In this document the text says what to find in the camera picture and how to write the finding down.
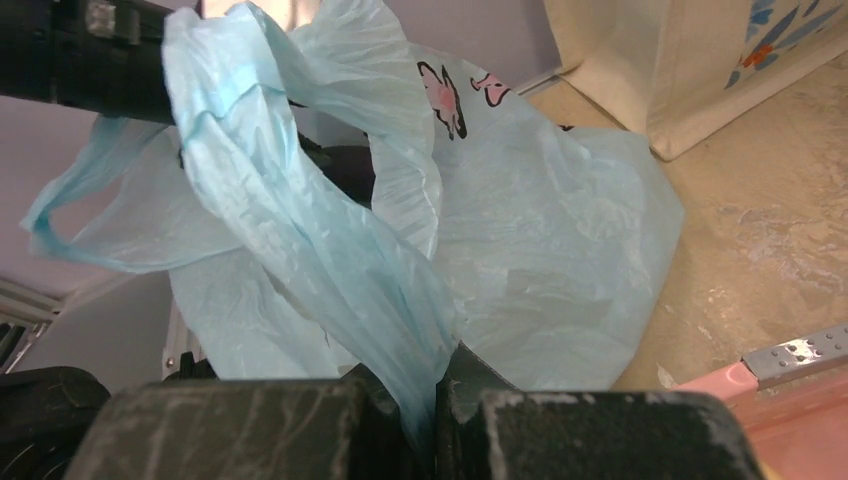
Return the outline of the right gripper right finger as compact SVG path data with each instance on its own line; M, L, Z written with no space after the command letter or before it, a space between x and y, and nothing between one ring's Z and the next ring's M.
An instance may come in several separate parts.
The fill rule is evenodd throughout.
M763 479L741 425L696 392L522 391L465 345L437 388L438 479Z

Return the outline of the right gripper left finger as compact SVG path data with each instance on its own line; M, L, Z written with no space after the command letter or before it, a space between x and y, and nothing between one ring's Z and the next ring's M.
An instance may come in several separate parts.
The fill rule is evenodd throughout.
M364 366L337 380L171 380L109 400L70 479L420 479Z

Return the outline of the light blue plastic grocery bag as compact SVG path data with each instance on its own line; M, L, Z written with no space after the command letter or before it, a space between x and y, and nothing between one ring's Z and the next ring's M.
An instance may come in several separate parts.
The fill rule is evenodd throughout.
M291 31L183 8L164 67L175 125L99 117L22 225L51 257L167 271L220 378L363 364L422 449L459 344L529 390L631 361L684 219L642 136L561 128L381 1Z

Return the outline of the beige canvas tote bag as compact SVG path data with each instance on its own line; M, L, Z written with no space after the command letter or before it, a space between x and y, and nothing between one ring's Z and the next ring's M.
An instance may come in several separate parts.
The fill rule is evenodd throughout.
M564 79L665 160L847 49L843 1L559 1Z

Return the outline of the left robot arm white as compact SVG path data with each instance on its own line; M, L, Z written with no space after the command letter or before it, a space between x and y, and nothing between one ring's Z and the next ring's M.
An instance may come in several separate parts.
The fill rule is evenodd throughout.
M150 1L1 4L1 94L173 125L161 47L171 9Z

